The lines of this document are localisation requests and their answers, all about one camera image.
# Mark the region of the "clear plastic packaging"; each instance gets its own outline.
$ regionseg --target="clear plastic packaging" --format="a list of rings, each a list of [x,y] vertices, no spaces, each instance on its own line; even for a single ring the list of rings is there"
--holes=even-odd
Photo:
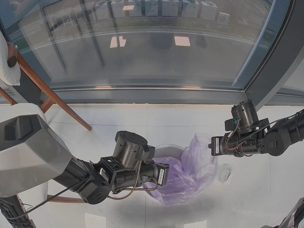
[[[208,144],[211,136],[196,133],[190,146],[185,148],[181,160],[172,157],[154,158],[155,162],[170,164],[167,184],[159,186],[151,194],[165,206],[182,204],[193,200],[214,181],[217,157],[211,156]],[[152,188],[153,183],[145,186]]]

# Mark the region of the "purple plastic bag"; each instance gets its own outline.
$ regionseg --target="purple plastic bag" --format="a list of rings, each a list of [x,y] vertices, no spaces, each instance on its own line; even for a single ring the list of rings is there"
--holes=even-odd
[[[190,146],[184,149],[181,161],[172,157],[154,158],[155,162],[170,164],[170,168],[167,184],[152,191],[153,197],[171,206],[189,202],[209,187],[217,171],[217,157],[211,156],[209,143],[209,135],[196,133]],[[155,184],[149,182],[144,186],[152,188]]]

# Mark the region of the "glass pane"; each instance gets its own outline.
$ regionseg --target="glass pane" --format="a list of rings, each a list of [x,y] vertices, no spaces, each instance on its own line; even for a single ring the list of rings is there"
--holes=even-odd
[[[304,95],[304,60],[286,81],[279,93]]]
[[[0,0],[0,18],[52,88],[242,89],[268,52],[289,1]]]

